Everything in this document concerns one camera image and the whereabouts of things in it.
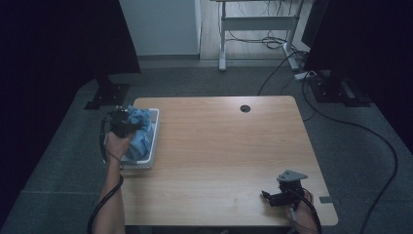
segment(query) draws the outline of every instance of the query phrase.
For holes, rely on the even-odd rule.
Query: table leg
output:
[[[221,44],[219,48],[219,70],[225,71],[227,69],[226,59],[225,59],[225,2],[222,2],[222,16],[221,16]]]
[[[291,45],[292,45],[292,40],[294,39],[294,34],[295,30],[297,29],[298,21],[300,20],[300,14],[301,14],[301,9],[303,8],[303,3],[304,0],[300,0],[297,6],[297,10],[295,11],[294,15],[294,24],[292,25],[292,28],[288,32],[288,37],[286,39],[286,42],[283,44],[282,49],[285,53],[285,56],[288,57],[288,62],[289,65],[291,66],[291,69],[293,71],[298,71],[298,65],[297,61],[295,58],[292,57],[292,50],[291,50]]]

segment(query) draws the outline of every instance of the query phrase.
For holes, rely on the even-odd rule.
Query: black curtain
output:
[[[349,62],[351,77],[413,153],[413,2],[363,2]]]
[[[85,83],[140,72],[119,1],[0,0],[0,225]]]

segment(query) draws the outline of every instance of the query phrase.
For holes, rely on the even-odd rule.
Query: human hand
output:
[[[313,194],[311,194],[308,191],[304,191],[304,197],[313,203]],[[293,227],[295,230],[300,233],[300,234],[307,234],[307,233],[318,233],[317,230],[317,225],[316,222],[313,219],[313,215],[311,212],[311,209],[305,204],[303,201],[301,201],[298,204],[298,207],[294,212],[294,214],[291,213],[291,208],[290,207],[284,207],[284,212],[288,218],[288,220],[292,223]]]
[[[130,146],[131,139],[134,136],[134,132],[127,135],[125,138],[117,137],[113,132],[110,132],[106,141],[106,158],[110,161],[111,157],[114,157],[117,161],[121,161]]]

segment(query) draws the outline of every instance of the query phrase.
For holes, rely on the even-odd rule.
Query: table top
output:
[[[241,106],[248,105],[249,112]],[[305,174],[322,225],[335,225],[317,158],[293,97],[151,97],[160,109],[153,169],[123,171],[126,225],[285,226],[261,190],[277,176]]]

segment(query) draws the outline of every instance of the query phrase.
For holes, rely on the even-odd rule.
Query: white desk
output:
[[[246,18],[227,18],[225,4],[227,2],[243,2],[243,1],[259,1],[259,0],[210,0],[222,3],[221,16],[221,45],[219,53],[219,70],[225,71],[225,31],[243,31],[243,30],[289,30],[286,42],[282,49],[285,56],[288,58],[289,65],[293,71],[298,71],[298,65],[295,58],[292,57],[292,40],[294,39],[295,30],[298,21],[300,20],[300,13],[303,7],[304,0],[299,0],[297,9],[293,17],[246,17]]]

